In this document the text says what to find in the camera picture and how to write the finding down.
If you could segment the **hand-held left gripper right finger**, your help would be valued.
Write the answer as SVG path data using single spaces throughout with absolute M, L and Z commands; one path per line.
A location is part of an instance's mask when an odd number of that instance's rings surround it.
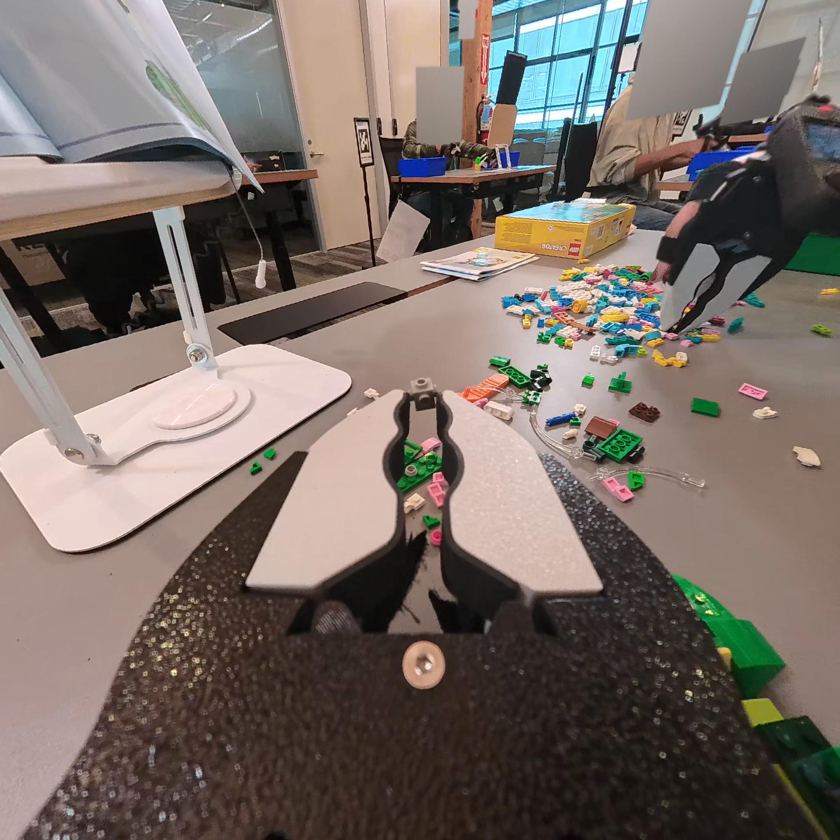
M 535 448 L 457 393 L 436 393 L 443 444 L 443 634 L 481 634 L 506 606 L 531 622 L 550 602 L 600 604 L 603 582 Z

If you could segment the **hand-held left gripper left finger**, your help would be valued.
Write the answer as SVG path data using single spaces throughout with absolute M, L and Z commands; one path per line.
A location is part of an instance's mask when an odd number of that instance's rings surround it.
M 406 530 L 404 443 L 411 399 L 392 390 L 309 449 L 246 577 L 246 590 L 337 602 L 362 631 L 384 634 L 427 546 Z

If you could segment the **pile of colourful lego pieces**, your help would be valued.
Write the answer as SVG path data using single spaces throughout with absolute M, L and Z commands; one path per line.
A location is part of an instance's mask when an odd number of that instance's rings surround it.
M 737 333 L 743 318 L 709 318 L 686 334 L 662 326 L 664 290 L 640 266 L 568 269 L 552 287 L 526 287 L 500 299 L 502 310 L 540 344 L 572 350 L 588 343 L 590 360 L 616 364 L 650 358 L 661 367 L 688 365 L 687 350 Z

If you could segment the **transparent curved lego rod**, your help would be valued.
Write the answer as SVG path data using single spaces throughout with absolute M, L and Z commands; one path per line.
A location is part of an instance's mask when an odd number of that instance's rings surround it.
M 539 423 L 539 407 L 537 405 L 530 406 L 529 423 L 531 430 L 536 435 L 544 447 L 554 452 L 556 455 L 561 455 L 570 460 L 592 459 L 590 454 L 585 452 L 581 446 L 568 446 L 554 440 L 546 432 L 543 431 Z
M 645 476 L 675 480 L 682 485 L 695 487 L 698 489 L 702 489 L 706 485 L 705 480 L 693 477 L 685 472 L 643 466 L 634 466 L 629 468 L 620 467 L 618 469 L 609 469 L 607 467 L 601 466 L 598 469 L 596 469 L 594 473 L 589 475 L 587 479 L 603 481 L 610 478 L 617 478 L 619 476 L 629 476 L 630 473 L 641 473 Z

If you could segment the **lego instruction booklets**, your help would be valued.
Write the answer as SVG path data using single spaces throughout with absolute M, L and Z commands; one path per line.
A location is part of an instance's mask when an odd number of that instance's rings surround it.
M 424 271 L 465 280 L 483 281 L 538 260 L 530 253 L 498 248 L 475 248 L 461 255 L 430 259 L 421 263 Z

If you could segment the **green lego build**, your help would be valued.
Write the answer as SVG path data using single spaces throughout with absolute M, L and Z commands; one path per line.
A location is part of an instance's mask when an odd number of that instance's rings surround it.
M 698 585 L 674 580 L 712 635 L 741 694 L 742 707 L 766 742 L 783 785 L 804 811 L 820 838 L 839 838 L 839 748 L 809 717 L 782 716 L 763 695 L 786 667 L 764 635 L 750 621 L 736 617 Z

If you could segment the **open lego instruction book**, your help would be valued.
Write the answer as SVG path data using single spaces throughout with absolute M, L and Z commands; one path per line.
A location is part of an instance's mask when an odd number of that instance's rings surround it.
M 258 186 L 163 2 L 2 1 L 1 155 L 224 161 Z

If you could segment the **person's right hand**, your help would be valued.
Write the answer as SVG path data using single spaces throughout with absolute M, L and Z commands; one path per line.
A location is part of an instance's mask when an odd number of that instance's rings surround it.
M 660 286 L 673 284 L 671 275 L 678 274 L 694 249 L 704 243 L 697 236 L 703 233 L 697 217 L 702 215 L 705 204 L 701 199 L 688 201 L 668 223 L 659 241 L 654 283 Z

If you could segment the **green plastic bin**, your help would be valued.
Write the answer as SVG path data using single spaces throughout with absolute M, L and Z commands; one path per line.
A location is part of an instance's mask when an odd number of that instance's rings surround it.
M 839 237 L 809 234 L 786 269 L 839 277 Z

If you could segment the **green plate with grey stud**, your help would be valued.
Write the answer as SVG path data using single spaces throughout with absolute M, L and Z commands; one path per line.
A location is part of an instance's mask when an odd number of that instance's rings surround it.
M 424 482 L 432 480 L 434 474 L 440 472 L 441 468 L 441 456 L 434 451 L 429 452 L 405 466 L 403 475 L 397 482 L 397 488 L 402 493 L 407 493 Z

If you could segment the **white book stand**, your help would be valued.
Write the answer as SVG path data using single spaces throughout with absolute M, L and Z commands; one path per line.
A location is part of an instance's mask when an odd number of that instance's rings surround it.
M 255 345 L 214 355 L 185 205 L 235 192 L 221 162 L 49 164 L 3 157 L 2 240 L 152 213 L 183 322 L 187 367 L 74 414 L 2 296 L 2 364 L 42 428 L 7 447 L 2 476 L 47 543 L 114 543 L 342 397 L 348 374 Z

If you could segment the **tan book stand board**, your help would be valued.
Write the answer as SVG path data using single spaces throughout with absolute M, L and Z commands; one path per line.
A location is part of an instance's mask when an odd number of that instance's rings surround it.
M 497 103 L 490 118 L 490 129 L 487 146 L 495 149 L 497 146 L 509 147 L 516 129 L 518 107 L 515 104 Z

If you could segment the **black rectangular panel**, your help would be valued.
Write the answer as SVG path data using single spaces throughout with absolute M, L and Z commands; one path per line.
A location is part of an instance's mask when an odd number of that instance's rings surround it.
M 517 104 L 528 57 L 508 51 L 501 70 L 496 105 L 514 106 Z

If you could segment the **white paper sheet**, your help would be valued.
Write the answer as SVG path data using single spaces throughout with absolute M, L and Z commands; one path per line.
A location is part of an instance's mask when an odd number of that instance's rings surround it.
M 398 201 L 376 250 L 376 258 L 391 264 L 413 257 L 430 223 L 428 216 Z

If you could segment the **white door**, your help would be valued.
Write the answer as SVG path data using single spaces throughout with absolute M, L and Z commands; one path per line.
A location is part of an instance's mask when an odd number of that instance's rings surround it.
M 351 1 L 279 1 L 283 45 L 322 250 L 367 238 L 353 119 L 368 114 L 361 12 Z

